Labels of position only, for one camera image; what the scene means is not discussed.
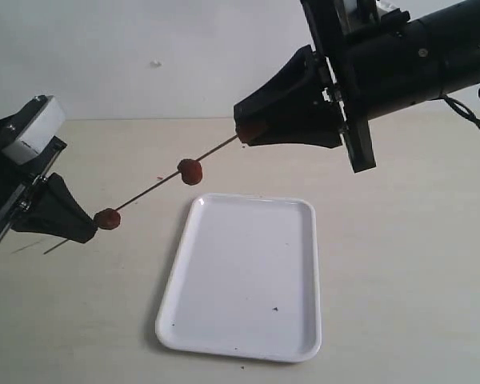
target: white tray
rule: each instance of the white tray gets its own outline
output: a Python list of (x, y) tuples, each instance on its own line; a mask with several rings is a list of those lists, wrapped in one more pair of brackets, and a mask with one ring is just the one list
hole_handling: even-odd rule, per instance
[(314, 208), (206, 194), (190, 210), (156, 334), (175, 350), (302, 362), (322, 340)]

